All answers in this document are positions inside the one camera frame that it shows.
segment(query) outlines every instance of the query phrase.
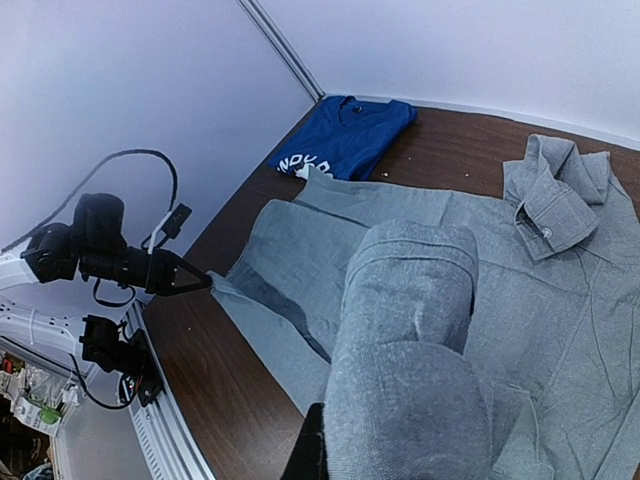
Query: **folded shirt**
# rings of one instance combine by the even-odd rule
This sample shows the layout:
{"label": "folded shirt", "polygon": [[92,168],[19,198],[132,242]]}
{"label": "folded shirt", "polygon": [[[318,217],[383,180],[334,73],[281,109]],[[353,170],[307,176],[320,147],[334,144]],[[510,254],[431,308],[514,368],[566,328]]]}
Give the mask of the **folded shirt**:
{"label": "folded shirt", "polygon": [[310,168],[331,178],[366,180],[396,137],[417,116],[408,103],[328,97],[271,158],[269,166],[305,180]]}

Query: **brown tabletop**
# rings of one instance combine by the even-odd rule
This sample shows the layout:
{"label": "brown tabletop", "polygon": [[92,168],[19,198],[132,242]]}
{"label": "brown tabletop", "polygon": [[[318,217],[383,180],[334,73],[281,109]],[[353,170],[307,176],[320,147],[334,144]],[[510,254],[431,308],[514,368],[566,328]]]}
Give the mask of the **brown tabletop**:
{"label": "brown tabletop", "polygon": [[[501,164],[522,159],[532,133],[570,138],[581,152],[610,151],[613,170],[638,209],[640,152],[498,117],[435,109],[420,109],[371,180],[501,197]],[[291,200],[302,187],[302,180],[263,163],[186,259],[225,274],[262,207],[274,198]],[[302,416],[210,293],[157,297],[144,316],[176,401],[216,477],[279,478]]]}

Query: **cable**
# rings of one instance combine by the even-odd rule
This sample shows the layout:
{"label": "cable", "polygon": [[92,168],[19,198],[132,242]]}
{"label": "cable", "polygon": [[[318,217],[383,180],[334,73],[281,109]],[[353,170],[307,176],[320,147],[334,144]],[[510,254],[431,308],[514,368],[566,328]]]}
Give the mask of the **cable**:
{"label": "cable", "polygon": [[176,202],[176,197],[178,196],[178,172],[176,171],[176,168],[174,167],[173,163],[171,162],[171,160],[169,160],[169,157],[167,157],[164,153],[158,151],[158,150],[149,150],[146,148],[134,148],[134,149],[130,149],[130,150],[121,150],[120,152],[116,152],[116,153],[112,153],[111,155],[107,155],[106,157],[104,157],[102,160],[100,160],[100,162],[98,162],[98,164],[93,167],[93,169],[89,172],[89,174],[84,177],[84,179],[71,191],[71,193],[67,196],[67,198],[64,199],[64,201],[62,202],[62,204],[56,209],[54,210],[54,212],[49,215],[47,218],[45,218],[43,221],[41,221],[40,223],[38,223],[38,225],[36,225],[35,227],[33,227],[31,230],[29,230],[27,233],[25,233],[24,235],[22,235],[20,238],[18,238],[17,240],[14,240],[13,242],[11,242],[9,245],[7,245],[6,247],[4,247],[0,253],[4,253],[7,250],[11,250],[12,248],[20,245],[22,242],[24,242],[26,239],[28,239],[29,237],[33,237],[33,235],[35,233],[37,233],[42,227],[44,227],[45,225],[47,225],[51,220],[53,220],[62,210],[64,210],[64,208],[69,204],[69,202],[71,201],[71,199],[73,197],[75,197],[75,195],[80,191],[80,189],[91,179],[91,177],[93,177],[96,172],[98,170],[100,170],[106,163],[110,162],[111,160],[113,160],[114,158],[119,158],[119,157],[125,157],[128,155],[152,155],[154,157],[158,157],[159,159],[161,159],[164,163],[167,164],[167,166],[169,167],[169,170],[171,171],[171,181],[172,181],[172,188],[171,188],[171,200],[169,201],[169,209],[168,211],[172,211],[173,210],[173,206]]}
{"label": "cable", "polygon": [[126,331],[127,325],[128,325],[128,322],[126,320],[121,321],[118,324],[118,331],[120,332],[120,334],[122,335],[122,338],[124,338],[127,343],[131,343],[131,338],[127,336],[127,331]]}
{"label": "cable", "polygon": [[[146,250],[149,247],[148,245],[149,240],[151,240],[151,234],[147,235],[147,237],[140,244],[140,248],[142,250]],[[162,248],[164,247],[164,244],[167,243],[168,241],[169,241],[169,235],[165,234],[162,240],[160,240],[153,248]]]}
{"label": "cable", "polygon": [[74,357],[72,354],[69,354],[69,356],[71,357],[71,360],[73,360],[73,366],[75,368],[75,373],[76,373],[76,376],[78,377],[78,381],[80,382],[80,386],[82,387],[82,391],[87,395],[87,397],[89,397],[89,399],[93,403],[95,403],[99,407],[105,408],[107,410],[124,410],[125,408],[128,408],[128,407],[131,406],[131,404],[133,403],[133,401],[136,398],[136,394],[138,393],[137,390],[135,392],[133,392],[133,395],[131,395],[131,398],[127,402],[123,403],[122,405],[117,405],[117,406],[116,405],[107,405],[106,403],[102,403],[96,397],[91,395],[91,393],[89,393],[89,389],[87,388],[87,384],[84,383],[84,378],[82,378],[82,375],[80,374],[80,367],[78,366],[78,361],[76,360],[76,357]]}
{"label": "cable", "polygon": [[129,302],[132,302],[136,298],[136,290],[131,285],[127,287],[127,289],[131,292],[131,296],[128,300],[124,302],[110,302],[108,300],[102,300],[98,298],[98,289],[100,288],[101,278],[96,278],[96,283],[93,285],[93,299],[96,301],[98,305],[102,305],[107,308],[121,308],[126,306]]}

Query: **gray fabric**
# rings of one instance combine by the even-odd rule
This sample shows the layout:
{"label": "gray fabric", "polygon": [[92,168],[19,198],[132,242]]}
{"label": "gray fabric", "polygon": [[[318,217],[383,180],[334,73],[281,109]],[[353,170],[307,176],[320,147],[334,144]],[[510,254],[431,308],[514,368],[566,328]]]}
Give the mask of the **gray fabric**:
{"label": "gray fabric", "polygon": [[493,399],[461,355],[477,275],[466,229],[394,220],[366,234],[327,386],[330,478],[487,477]]}
{"label": "gray fabric", "polygon": [[[311,172],[294,204],[280,204],[298,212],[295,219],[267,206],[261,222],[269,241],[252,237],[235,269],[277,258],[260,276],[300,306],[306,328],[332,355],[346,266],[368,228],[396,218],[466,226],[480,263],[464,356],[496,386],[520,389],[533,407],[533,417],[522,420],[517,402],[494,402],[494,411],[510,417],[502,418],[505,425],[518,425],[497,458],[503,476],[495,478],[528,478],[505,465],[545,461],[556,479],[631,478],[640,449],[640,227],[633,204],[608,154],[581,155],[566,140],[532,136],[524,159],[504,171],[502,200]],[[230,298],[215,288],[214,295],[227,309]],[[260,312],[245,314],[252,318],[242,321],[259,324]],[[277,350],[274,335],[264,352],[254,346],[258,355]],[[312,382],[305,365],[290,363],[298,368],[287,382],[279,379],[288,392],[298,381]],[[327,378],[316,381],[324,386]],[[537,448],[516,448],[527,429]]]}

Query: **white wall panel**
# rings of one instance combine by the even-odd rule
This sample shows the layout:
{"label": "white wall panel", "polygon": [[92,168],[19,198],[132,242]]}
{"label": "white wall panel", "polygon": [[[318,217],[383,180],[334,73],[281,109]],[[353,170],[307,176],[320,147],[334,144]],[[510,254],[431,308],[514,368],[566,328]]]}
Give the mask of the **white wall panel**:
{"label": "white wall panel", "polygon": [[[311,105],[232,0],[5,2],[0,244],[49,214],[103,156],[143,147],[179,171],[179,201],[194,214],[167,247],[185,252]],[[166,210],[170,176],[151,158],[124,158],[86,191],[125,201],[123,232],[137,245]],[[74,206],[59,220],[69,222]],[[104,313],[78,282],[5,293],[58,313]]]}
{"label": "white wall panel", "polygon": [[640,140],[635,0],[262,0],[322,88]]}

